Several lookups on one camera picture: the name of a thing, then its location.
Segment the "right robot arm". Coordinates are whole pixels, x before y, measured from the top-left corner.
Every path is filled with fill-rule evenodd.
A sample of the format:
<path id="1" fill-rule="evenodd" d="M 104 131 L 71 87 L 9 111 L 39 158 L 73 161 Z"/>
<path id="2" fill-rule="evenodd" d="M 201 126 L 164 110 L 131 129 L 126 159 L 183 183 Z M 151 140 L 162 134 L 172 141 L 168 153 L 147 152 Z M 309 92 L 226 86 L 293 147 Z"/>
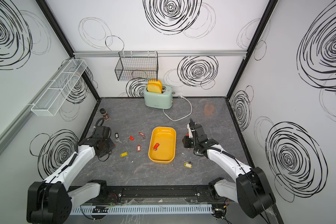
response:
<path id="1" fill-rule="evenodd" d="M 214 139 L 197 143 L 192 137 L 185 136 L 182 142 L 185 148 L 193 148 L 197 154 L 215 162 L 234 180 L 218 180 L 213 184 L 213 189 L 219 197 L 237 202 L 248 217 L 255 218 L 276 203 L 271 186 L 261 168 L 252 168 L 242 163 Z"/>

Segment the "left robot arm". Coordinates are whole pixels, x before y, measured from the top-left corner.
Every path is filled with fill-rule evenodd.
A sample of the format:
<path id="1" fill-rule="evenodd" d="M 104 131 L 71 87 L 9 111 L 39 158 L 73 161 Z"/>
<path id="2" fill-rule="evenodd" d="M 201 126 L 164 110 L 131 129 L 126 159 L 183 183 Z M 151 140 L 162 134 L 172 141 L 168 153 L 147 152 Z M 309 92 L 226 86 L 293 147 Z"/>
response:
<path id="1" fill-rule="evenodd" d="M 87 138 L 75 144 L 75 152 L 56 171 L 42 182 L 34 182 L 28 189 L 27 222 L 32 224 L 63 224 L 71 211 L 91 199 L 109 198 L 106 181 L 92 180 L 82 187 L 69 188 L 94 157 L 109 156 L 115 148 L 108 138 Z"/>

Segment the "low yellow key tag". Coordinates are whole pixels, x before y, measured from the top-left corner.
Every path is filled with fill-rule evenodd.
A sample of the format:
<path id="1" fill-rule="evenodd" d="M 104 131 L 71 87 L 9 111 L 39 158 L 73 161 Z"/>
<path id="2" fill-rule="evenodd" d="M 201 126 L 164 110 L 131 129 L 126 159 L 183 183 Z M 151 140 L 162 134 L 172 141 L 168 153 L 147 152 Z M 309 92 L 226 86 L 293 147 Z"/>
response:
<path id="1" fill-rule="evenodd" d="M 193 167 L 191 161 L 184 161 L 184 166 L 185 166 L 186 168 L 189 168 L 189 169 L 191 169 L 191 168 Z"/>

